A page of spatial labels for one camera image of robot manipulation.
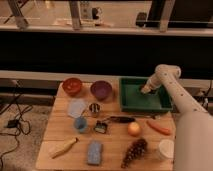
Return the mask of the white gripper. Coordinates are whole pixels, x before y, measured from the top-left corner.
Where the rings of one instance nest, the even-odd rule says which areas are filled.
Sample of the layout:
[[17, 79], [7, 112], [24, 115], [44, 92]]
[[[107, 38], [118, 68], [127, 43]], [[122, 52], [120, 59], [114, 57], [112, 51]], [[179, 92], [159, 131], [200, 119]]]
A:
[[152, 90], [156, 90], [161, 86], [161, 82], [156, 75], [152, 75], [148, 78], [146, 84], [141, 88], [143, 94], [147, 94]]

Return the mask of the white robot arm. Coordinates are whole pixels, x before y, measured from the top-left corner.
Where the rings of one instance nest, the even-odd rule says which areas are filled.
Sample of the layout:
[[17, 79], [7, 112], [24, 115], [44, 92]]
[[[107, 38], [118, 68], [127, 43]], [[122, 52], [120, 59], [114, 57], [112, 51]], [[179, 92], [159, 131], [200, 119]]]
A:
[[141, 92], [163, 85], [179, 110], [173, 171], [213, 171], [213, 116], [178, 82], [180, 76], [179, 66], [159, 64]]

